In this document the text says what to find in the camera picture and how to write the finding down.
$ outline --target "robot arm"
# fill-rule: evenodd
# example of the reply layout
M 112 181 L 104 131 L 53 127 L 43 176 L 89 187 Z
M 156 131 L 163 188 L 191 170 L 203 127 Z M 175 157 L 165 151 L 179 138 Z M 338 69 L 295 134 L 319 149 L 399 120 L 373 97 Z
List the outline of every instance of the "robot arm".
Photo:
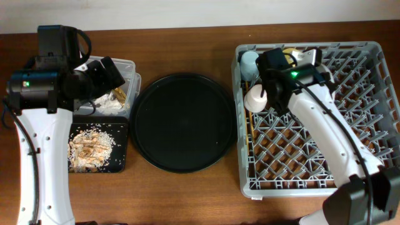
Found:
M 321 64 L 321 50 L 312 49 L 306 56 L 301 63 L 290 56 L 296 67 L 281 49 L 266 51 L 256 60 L 261 93 L 267 92 L 268 103 L 278 115 L 291 112 L 304 124 L 338 187 L 322 210 L 301 218 L 300 225 L 366 224 L 367 215 L 373 223 L 392 219 L 400 200 L 400 170 L 385 169 L 338 111 L 332 74 Z
M 86 41 L 86 54 L 78 35 Z M 82 31 L 39 26 L 37 36 L 39 56 L 11 76 L 3 100 L 17 124 L 21 152 L 18 224 L 75 224 L 67 165 L 73 111 L 125 81 L 110 57 L 90 62 L 85 71 L 74 70 L 91 52 Z

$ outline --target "table surface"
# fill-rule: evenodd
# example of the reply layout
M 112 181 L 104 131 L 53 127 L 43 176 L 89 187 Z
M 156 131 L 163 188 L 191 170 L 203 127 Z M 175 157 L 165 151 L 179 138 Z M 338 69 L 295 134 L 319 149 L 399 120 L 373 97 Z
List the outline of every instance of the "table surface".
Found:
M 88 35 L 92 55 L 136 63 L 142 90 L 167 74 L 191 71 L 213 78 L 230 92 L 231 62 L 240 44 L 377 41 L 384 50 L 394 87 L 400 91 L 400 21 L 91 31 Z M 35 34 L 0 35 L 2 94 L 11 73 L 37 51 Z M 15 224 L 20 195 L 16 131 L 1 128 L 0 145 L 0 223 Z M 129 224 L 267 223 L 312 213 L 325 200 L 245 198 L 239 189 L 236 145 L 208 169 L 173 174 L 145 161 L 131 140 L 122 173 L 70 174 L 69 194 L 76 221 Z M 400 216 L 385 224 L 399 223 Z

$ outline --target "cable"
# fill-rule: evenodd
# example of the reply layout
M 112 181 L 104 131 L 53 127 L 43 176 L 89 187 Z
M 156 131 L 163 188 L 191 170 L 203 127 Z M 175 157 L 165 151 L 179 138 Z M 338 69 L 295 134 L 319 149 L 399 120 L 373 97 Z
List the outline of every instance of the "cable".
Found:
M 32 69 L 34 65 L 35 65 L 35 57 L 32 56 L 26 62 L 24 69 Z
M 289 110 L 289 114 L 292 117 L 292 119 L 299 125 L 301 126 L 301 122 L 293 115 L 293 113 Z
M 90 103 L 90 104 L 92 105 L 92 107 L 93 107 L 93 112 L 91 112 L 90 114 L 87 114 L 86 116 L 93 115 L 93 114 L 96 112 L 96 104 L 95 104 L 92 100 L 90 100 L 89 103 Z
M 297 61 L 297 59 L 292 55 L 292 54 L 290 54 L 290 53 L 286 53 L 286 52 L 284 52 L 283 53 L 285 56 L 289 56 L 292 60 L 293 60 L 293 62 L 290 64 L 290 65 L 296 65 L 296 66 L 298 66 L 298 61 Z
M 6 115 L 6 112 L 7 112 L 7 109 L 4 108 L 4 109 L 2 110 L 2 114 L 1 114 L 1 123 L 2 123 L 2 126 L 4 126 L 6 129 L 11 129 L 11 127 L 9 127 L 9 126 L 6 124 L 6 121 L 5 121 L 5 119 L 4 119 L 4 116 Z
M 349 142 L 351 143 L 352 148 L 354 149 L 354 152 L 356 153 L 359 161 L 360 161 L 360 165 L 362 167 L 362 171 L 365 174 L 365 178 L 366 178 L 366 185 L 367 185 L 367 192 L 368 192 L 368 215 L 367 215 L 367 224 L 368 225 L 372 225 L 373 224 L 373 219 L 372 219 L 372 215 L 373 215 L 373 208 L 374 208 L 374 198 L 373 198 L 373 184 L 371 181 L 371 175 L 368 172 L 367 166 L 365 164 L 365 161 L 363 159 L 363 157 L 361 156 L 361 153 L 357 147 L 357 144 L 354 142 L 353 138 L 351 137 L 349 131 L 344 127 L 344 125 L 339 121 L 339 119 L 332 113 L 331 110 L 328 109 L 328 107 L 326 107 L 324 105 L 324 103 L 319 100 L 319 98 L 306 86 L 304 85 L 302 82 L 298 81 L 297 79 L 292 79 L 289 76 L 286 76 L 283 72 L 277 70 L 277 69 L 267 69 L 267 71 L 275 71 L 275 72 L 279 72 L 283 75 L 283 77 L 287 80 L 290 81 L 294 81 L 297 85 L 299 85 L 300 87 L 302 87 L 304 90 L 306 90 L 308 92 L 308 94 L 319 104 L 319 106 L 325 110 L 326 114 L 328 114 L 332 120 L 341 128 L 341 130 L 343 131 L 343 133 L 346 135 L 347 139 L 349 140 Z
M 86 61 L 89 59 L 90 54 L 92 53 L 92 42 L 90 41 L 90 38 L 88 37 L 88 35 L 86 35 L 83 31 L 77 29 L 76 32 L 86 41 L 86 44 L 87 44 L 87 53 L 83 54 L 83 52 L 81 52 L 82 58 L 79 61 L 79 64 L 77 65 L 77 66 L 80 66 L 80 65 L 86 63 Z
M 29 137 L 28 132 L 26 131 L 25 127 L 21 123 L 21 121 L 18 119 L 18 117 L 10 110 L 8 103 L 5 99 L 2 100 L 2 103 L 4 105 L 4 108 L 7 109 L 11 117 L 14 119 L 14 122 L 17 124 L 17 127 L 19 130 L 21 130 L 22 134 L 25 137 L 25 140 L 27 141 L 27 144 L 29 146 L 29 153 L 28 155 L 32 156 L 32 163 L 33 163 L 33 176 L 34 176 L 34 208 L 32 212 L 32 219 L 29 222 L 29 224 L 36 224 L 36 221 L 38 220 L 38 214 L 39 214 L 39 166 L 38 166 L 38 158 L 36 157 L 36 151 L 32 142 L 32 139 Z

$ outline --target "black plate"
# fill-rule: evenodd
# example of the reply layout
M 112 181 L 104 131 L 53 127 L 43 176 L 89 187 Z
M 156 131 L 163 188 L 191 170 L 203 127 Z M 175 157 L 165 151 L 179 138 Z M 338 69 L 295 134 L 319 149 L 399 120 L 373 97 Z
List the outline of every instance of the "black plate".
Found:
M 204 76 L 172 74 L 139 95 L 129 125 L 147 161 L 166 171 L 190 173 L 214 164 L 230 148 L 234 101 Z
M 72 141 L 79 131 L 92 128 L 98 128 L 102 132 L 106 131 L 116 143 L 107 160 L 109 164 L 99 167 L 95 173 L 118 173 L 124 170 L 128 145 L 128 119 L 122 116 L 74 116 L 68 142 Z

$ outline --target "gray plastic dish rack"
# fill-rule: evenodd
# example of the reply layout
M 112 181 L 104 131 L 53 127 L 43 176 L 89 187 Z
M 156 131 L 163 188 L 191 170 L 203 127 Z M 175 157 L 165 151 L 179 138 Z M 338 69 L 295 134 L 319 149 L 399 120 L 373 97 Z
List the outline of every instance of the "gray plastic dish rack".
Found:
M 339 111 L 386 167 L 400 166 L 400 107 L 378 43 L 244 44 L 236 48 L 232 82 L 240 187 L 247 198 L 328 196 L 336 190 L 329 165 L 306 128 L 289 114 L 277 117 L 271 107 L 254 114 L 244 108 L 243 97 L 254 82 L 241 80 L 240 56 L 274 48 L 321 49 L 322 63 L 338 84 Z

